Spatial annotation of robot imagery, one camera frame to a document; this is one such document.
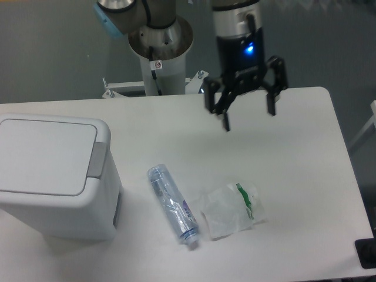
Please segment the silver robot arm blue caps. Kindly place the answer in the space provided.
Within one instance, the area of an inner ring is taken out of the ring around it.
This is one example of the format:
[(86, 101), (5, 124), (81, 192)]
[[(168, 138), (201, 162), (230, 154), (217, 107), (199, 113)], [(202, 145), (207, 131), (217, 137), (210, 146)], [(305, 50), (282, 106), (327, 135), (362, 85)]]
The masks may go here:
[[(112, 37), (127, 36), (148, 96), (187, 93), (186, 55), (193, 30), (177, 14), (175, 1), (97, 1), (93, 8)], [(264, 55), (259, 1), (212, 1), (211, 9), (221, 74), (204, 78), (198, 87), (206, 109), (230, 130), (227, 112), (235, 98), (263, 88), (267, 111), (275, 115), (288, 80), (283, 58)]]

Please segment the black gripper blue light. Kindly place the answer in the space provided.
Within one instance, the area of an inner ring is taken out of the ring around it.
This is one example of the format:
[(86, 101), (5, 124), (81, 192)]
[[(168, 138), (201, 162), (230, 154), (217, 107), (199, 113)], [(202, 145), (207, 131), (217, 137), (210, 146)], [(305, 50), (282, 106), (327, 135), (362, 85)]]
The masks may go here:
[(272, 56), (267, 63), (264, 55), (263, 29), (254, 34), (237, 38), (217, 37), (221, 78), (206, 77), (203, 80), (205, 108), (221, 118), (223, 129), (230, 131), (227, 111), (242, 90), (261, 87), (268, 70), (274, 74), (274, 83), (263, 81), (267, 91), (267, 111), (276, 115), (276, 101), (280, 93), (288, 88), (286, 65), (283, 58)]

